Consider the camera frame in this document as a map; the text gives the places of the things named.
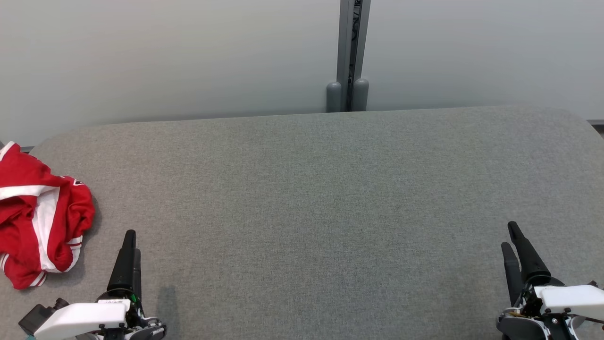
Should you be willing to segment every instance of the gray fabric surface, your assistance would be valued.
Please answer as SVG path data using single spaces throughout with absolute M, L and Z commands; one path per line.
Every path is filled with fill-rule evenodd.
M 562 281 L 604 283 L 604 141 L 564 111 L 130 123 L 32 154 L 98 213 L 71 272 L 0 280 L 2 339 L 36 303 L 93 301 L 130 228 L 169 339 L 499 340 L 509 220 Z

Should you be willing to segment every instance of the white partition panel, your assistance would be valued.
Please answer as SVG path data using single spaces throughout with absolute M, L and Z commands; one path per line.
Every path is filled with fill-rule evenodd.
M 528 103 L 604 119 L 604 2 L 373 0 L 367 110 Z
M 2 0 L 0 140 L 324 112 L 339 0 Z

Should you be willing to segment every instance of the red garment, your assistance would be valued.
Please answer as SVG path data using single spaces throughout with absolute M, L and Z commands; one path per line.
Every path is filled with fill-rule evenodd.
M 15 289 L 71 269 L 92 226 L 92 195 L 10 142 L 0 149 L 0 267 Z

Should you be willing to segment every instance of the white plastic casing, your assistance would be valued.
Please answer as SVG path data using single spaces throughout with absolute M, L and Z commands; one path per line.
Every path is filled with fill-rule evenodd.
M 543 300 L 541 313 L 550 309 L 552 313 L 563 313 L 570 308 L 571 314 L 604 319 L 604 290 L 590 285 L 570 287 L 535 287 L 535 294 Z
M 117 328 L 121 323 L 126 323 L 129 306 L 128 300 L 70 304 L 54 312 L 34 336 L 37 340 L 63 340 L 98 330 L 99 324 L 104 324 L 106 328 Z

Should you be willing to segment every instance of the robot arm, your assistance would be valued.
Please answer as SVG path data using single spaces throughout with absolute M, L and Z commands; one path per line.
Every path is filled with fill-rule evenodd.
M 54 307 L 38 304 L 19 321 L 37 340 L 63 340 L 87 335 L 98 340 L 160 340 L 166 325 L 146 318 L 141 303 L 141 256 L 136 233 L 126 232 L 107 292 L 94 303 L 69 304 L 58 299 Z
M 585 320 L 604 323 L 604 291 L 595 282 L 567 287 L 553 278 L 516 222 L 507 225 L 518 259 L 503 242 L 511 307 L 497 318 L 504 340 L 578 340 L 575 329 Z

